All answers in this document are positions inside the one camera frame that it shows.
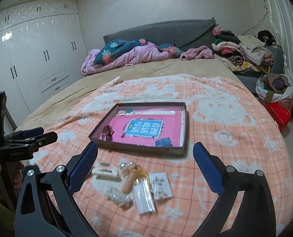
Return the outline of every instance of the pink blanket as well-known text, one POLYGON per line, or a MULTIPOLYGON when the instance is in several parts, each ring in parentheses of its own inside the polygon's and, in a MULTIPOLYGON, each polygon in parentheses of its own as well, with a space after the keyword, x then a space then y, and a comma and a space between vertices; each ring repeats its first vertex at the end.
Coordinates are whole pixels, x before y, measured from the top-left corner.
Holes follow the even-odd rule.
POLYGON ((130 52, 121 55, 104 66, 94 65, 95 57, 99 52, 99 49, 93 49, 88 53, 81 67, 81 73, 84 76, 115 69, 120 66, 132 66, 149 61, 163 61, 172 57, 169 52, 160 52, 155 44, 148 42, 147 45, 134 47, 130 52))
POLYGON ((188 51, 181 54, 182 61, 189 61, 193 59, 213 59, 212 50, 207 46, 202 45, 199 48, 190 48, 188 51))

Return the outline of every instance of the white wardrobe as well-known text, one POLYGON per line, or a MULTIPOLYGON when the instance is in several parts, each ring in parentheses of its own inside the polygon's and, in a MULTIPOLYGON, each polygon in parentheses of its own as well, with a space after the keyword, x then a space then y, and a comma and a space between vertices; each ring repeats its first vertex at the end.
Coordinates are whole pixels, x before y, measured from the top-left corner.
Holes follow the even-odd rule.
POLYGON ((6 15, 7 23, 9 15, 12 21, 0 27, 0 90, 6 92, 17 126, 83 77, 80 68, 87 55, 76 0, 29 4, 34 6, 20 4, 6 9, 7 14, 0 12, 0 20, 6 15))

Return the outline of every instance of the white rabbit pattern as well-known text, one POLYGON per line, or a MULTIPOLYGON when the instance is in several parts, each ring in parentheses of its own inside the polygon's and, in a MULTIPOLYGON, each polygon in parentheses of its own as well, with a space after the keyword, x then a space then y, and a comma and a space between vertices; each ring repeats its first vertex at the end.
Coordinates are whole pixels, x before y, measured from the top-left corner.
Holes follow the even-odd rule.
POLYGON ((244 107, 238 102, 239 97, 220 86, 213 89, 210 85, 204 85, 206 94, 195 95, 199 100, 198 110, 193 113, 193 119, 199 122, 216 121, 224 125, 255 126, 255 119, 246 113, 244 107))

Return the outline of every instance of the beige bed sheet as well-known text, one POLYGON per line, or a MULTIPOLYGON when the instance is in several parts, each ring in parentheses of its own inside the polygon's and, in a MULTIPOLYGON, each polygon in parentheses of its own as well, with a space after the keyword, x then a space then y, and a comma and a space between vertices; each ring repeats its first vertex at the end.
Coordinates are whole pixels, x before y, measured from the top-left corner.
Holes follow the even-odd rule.
POLYGON ((73 83, 51 97, 30 114, 17 130, 32 129, 40 126, 46 129, 54 125, 57 119, 62 118, 83 98, 118 76, 126 81, 142 77, 168 76, 174 74, 189 74, 196 77, 221 76, 241 83, 220 58, 191 61, 168 59, 165 61, 153 61, 135 66, 122 67, 87 76, 73 83))

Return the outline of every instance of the drawer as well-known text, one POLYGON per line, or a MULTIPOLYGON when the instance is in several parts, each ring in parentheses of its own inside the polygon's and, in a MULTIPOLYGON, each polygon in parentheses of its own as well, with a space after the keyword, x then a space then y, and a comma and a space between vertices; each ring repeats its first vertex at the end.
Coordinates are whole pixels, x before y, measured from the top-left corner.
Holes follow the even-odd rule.
POLYGON ((66 77, 65 79, 61 80, 54 86, 51 86, 50 88, 46 89, 44 92, 42 92, 42 97, 44 97, 46 100, 51 98, 52 96, 56 95, 60 91, 62 91, 64 88, 68 87, 70 85, 70 78, 66 77))
POLYGON ((60 82, 62 79, 68 77, 65 69, 60 69, 59 71, 53 73, 50 76, 46 76, 44 79, 38 82, 38 87, 41 92, 60 82))

